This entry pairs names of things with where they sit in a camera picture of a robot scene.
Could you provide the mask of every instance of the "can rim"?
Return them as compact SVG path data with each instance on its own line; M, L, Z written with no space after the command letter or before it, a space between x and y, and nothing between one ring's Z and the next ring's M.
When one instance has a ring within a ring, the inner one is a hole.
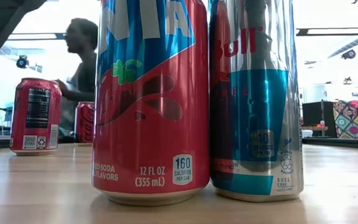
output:
M50 80L46 80L46 79L43 79L43 78L22 78L21 80L42 80L42 81L48 81L48 82L51 82Z
M81 103L94 103L94 102L91 102L91 101L79 101L78 104L81 104Z

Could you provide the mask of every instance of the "barcode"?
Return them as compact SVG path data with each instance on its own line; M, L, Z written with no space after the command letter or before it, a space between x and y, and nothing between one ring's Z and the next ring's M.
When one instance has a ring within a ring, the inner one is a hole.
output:
M58 124L52 124L50 131L50 144L51 149L56 149L59 143L59 126Z
M37 136L24 136L24 149L36 149Z
M302 123L301 123L301 115L299 113L299 135L300 135L300 142L299 142L299 150L301 153L301 170L303 172L303 146L302 146L302 138L303 138L303 134L302 134Z

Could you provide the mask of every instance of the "person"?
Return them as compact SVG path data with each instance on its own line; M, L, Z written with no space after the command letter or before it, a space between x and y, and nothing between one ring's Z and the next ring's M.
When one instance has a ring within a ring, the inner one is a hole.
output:
M95 100L97 59L95 50L98 42L98 26L87 19L72 19L66 31L65 41L68 52L77 54L82 60L67 83L57 80L63 96L60 127L64 135L68 135L75 126L75 109L78 102Z

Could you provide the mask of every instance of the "person's arm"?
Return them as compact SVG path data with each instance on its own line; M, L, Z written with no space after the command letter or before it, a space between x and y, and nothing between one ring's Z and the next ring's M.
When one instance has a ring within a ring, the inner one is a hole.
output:
M91 101L94 102L95 94L87 92L79 92L73 90L67 90L64 94L64 97L72 101Z
M85 62L82 65L81 76L83 77L83 82L86 82L87 88L86 91L75 91L68 90L65 88L63 91L63 96L72 101L95 101L95 75L96 75L96 65L95 60Z

